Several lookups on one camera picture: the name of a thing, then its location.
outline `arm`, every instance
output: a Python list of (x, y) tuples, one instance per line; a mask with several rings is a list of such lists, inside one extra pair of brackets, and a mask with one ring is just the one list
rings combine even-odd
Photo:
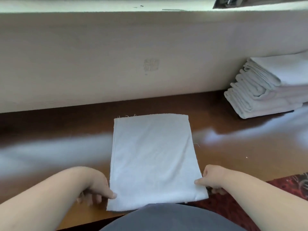
[(248, 174), (206, 166), (196, 184), (222, 187), (262, 230), (308, 230), (308, 201)]
[(83, 191), (115, 198), (106, 177), (87, 167), (61, 171), (0, 205), (0, 230), (53, 231)]

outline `patterned carpet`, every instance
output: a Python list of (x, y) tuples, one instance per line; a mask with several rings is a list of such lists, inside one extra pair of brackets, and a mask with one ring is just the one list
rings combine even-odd
[[(308, 200), (308, 173), (298, 174), (294, 176), (275, 179), (268, 182), (269, 184), (276, 186), (282, 190), (285, 190), (291, 194), (294, 194), (300, 198)], [(244, 212), (239, 204), (232, 198), (231, 195), (225, 194), (213, 194), (206, 200), (198, 202), (190, 202), (187, 205), (199, 207), (203, 209), (216, 212), (230, 221), (242, 226), (248, 231), (260, 231), (250, 217)], [(63, 231), (99, 231), (104, 226), (108, 225), (112, 221), (119, 217), (105, 219), (89, 224), (79, 225), (68, 229), (62, 229)]]

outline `forearm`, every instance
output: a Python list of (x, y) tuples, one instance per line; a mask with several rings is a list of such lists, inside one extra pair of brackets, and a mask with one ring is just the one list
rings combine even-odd
[(88, 179), (87, 168), (70, 168), (2, 203), (0, 230), (55, 230)]
[(230, 170), (222, 187), (262, 231), (308, 230), (308, 202), (248, 174)]

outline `stack of folded towels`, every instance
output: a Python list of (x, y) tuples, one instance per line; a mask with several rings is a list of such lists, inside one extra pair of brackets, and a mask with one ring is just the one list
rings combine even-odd
[(249, 58), (236, 81), (225, 97), (243, 119), (298, 109), (308, 102), (308, 51)]

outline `wooden floor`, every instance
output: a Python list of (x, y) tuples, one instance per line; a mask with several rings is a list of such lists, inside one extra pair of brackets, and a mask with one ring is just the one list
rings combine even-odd
[[(0, 114), (0, 202), (62, 169), (85, 165), (109, 177), (113, 119), (186, 114), (203, 170), (218, 164), (271, 180), (308, 171), (308, 107), (240, 119), (221, 91)], [(59, 228), (118, 214), (74, 205)]]

